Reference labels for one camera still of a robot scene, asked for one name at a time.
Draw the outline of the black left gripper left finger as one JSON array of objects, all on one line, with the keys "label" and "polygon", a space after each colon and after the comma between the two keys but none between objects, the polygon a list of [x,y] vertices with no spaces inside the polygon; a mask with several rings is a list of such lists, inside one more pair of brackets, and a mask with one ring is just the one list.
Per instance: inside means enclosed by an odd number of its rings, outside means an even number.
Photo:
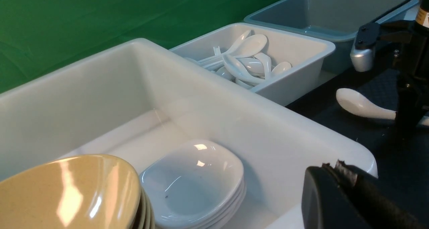
[{"label": "black left gripper left finger", "polygon": [[329,164],[305,170],[301,198],[305,229],[370,229],[332,174]]}]

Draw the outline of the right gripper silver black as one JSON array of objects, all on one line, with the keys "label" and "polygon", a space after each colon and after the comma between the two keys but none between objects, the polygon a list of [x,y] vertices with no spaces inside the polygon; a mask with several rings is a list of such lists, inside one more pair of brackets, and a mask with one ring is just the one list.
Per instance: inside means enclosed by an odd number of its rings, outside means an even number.
[{"label": "right gripper silver black", "polygon": [[407,44],[411,41],[412,20],[395,20],[379,24],[370,22],[361,26],[357,32],[350,53],[354,69],[366,72],[372,69],[377,43],[380,41]]}]

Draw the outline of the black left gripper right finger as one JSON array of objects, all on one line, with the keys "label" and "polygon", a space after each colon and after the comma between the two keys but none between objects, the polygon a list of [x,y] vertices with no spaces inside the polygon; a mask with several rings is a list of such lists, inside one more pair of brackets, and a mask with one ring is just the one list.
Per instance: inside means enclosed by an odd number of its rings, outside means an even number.
[{"label": "black left gripper right finger", "polygon": [[355,165],[338,160],[339,173],[349,200],[373,229],[425,229],[424,204]]}]

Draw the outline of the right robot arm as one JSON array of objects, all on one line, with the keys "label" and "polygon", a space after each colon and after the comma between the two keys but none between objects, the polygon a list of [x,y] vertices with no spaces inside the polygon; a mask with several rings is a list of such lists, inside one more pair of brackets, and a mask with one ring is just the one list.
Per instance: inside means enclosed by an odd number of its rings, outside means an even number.
[{"label": "right robot arm", "polygon": [[[398,20],[378,24],[375,20],[360,27],[351,52],[354,67],[364,72],[372,67],[370,55],[378,41],[401,44],[393,67],[398,70],[398,110],[375,107],[353,90],[339,89],[336,97],[354,115],[377,119],[394,118],[392,141],[403,146],[428,112],[428,0],[421,0],[414,21]],[[336,179],[351,214],[371,229],[425,229],[412,214],[402,209],[370,175],[357,167],[337,161],[330,174]]]}]

